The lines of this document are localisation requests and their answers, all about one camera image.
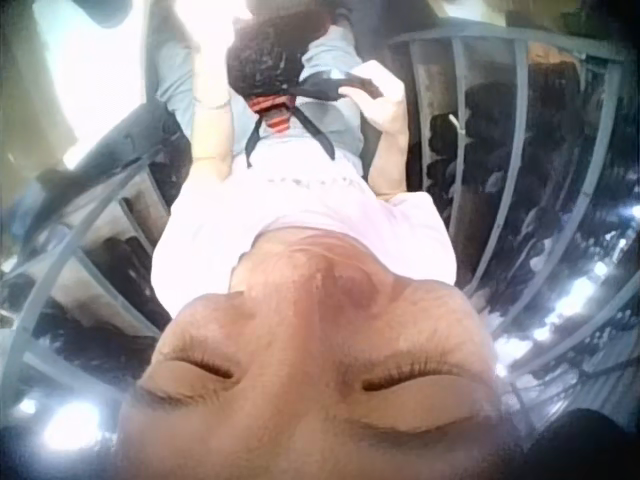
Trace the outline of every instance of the woman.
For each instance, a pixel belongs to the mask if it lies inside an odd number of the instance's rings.
[[[154,255],[174,321],[123,410],[126,477],[497,475],[510,430],[491,339],[452,286],[431,199],[406,192],[402,83],[359,66],[348,27],[332,26],[303,77],[348,66],[384,97],[343,89],[336,104],[298,104],[335,161],[294,122],[263,138],[248,168],[255,117],[228,87],[231,42],[209,33],[232,40],[225,8],[177,5],[199,44],[185,128],[194,165]],[[382,132],[368,185],[358,110]]]

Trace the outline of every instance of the person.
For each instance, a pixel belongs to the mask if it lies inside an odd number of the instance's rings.
[[[192,91],[167,88],[181,92],[167,101],[194,163],[154,253],[153,286],[174,320],[123,407],[120,472],[498,477],[514,437],[492,342],[453,286],[431,198],[406,191],[402,82],[362,64],[348,24],[331,26],[302,77],[351,70],[383,97],[298,99],[335,160],[292,119],[285,134],[262,132],[249,165],[256,118],[226,78],[233,6],[176,4],[197,50]],[[360,112],[381,131],[367,182]]]

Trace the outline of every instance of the black strap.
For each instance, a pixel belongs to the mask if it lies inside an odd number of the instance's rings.
[[[300,122],[303,128],[309,132],[309,134],[317,140],[322,149],[329,155],[331,160],[336,159],[336,148],[329,140],[329,137],[318,128],[318,126],[311,121],[307,115],[300,110],[298,107],[293,107],[291,110],[291,114]],[[247,168],[251,168],[251,155],[255,151],[258,146],[258,142],[260,141],[260,129],[262,128],[263,119],[262,117],[258,118],[255,126],[253,127],[253,131],[251,135],[249,135],[249,139],[247,140],[247,145],[245,147],[245,154],[247,156]]]

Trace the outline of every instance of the bracelet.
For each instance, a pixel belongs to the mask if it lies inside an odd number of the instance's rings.
[[[231,98],[227,99],[226,102],[216,106],[207,105],[197,97],[193,97],[193,101],[195,102],[196,106],[204,108],[205,110],[222,110],[231,105]]]

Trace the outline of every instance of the finger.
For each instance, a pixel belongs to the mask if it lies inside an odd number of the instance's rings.
[[[338,90],[338,93],[340,93],[340,95],[345,95],[356,102],[356,105],[358,105],[365,117],[368,114],[373,113],[373,110],[375,109],[375,100],[364,90],[352,87],[342,87]]]
[[[402,100],[405,96],[402,80],[375,60],[358,65],[351,73],[371,80],[387,98]]]

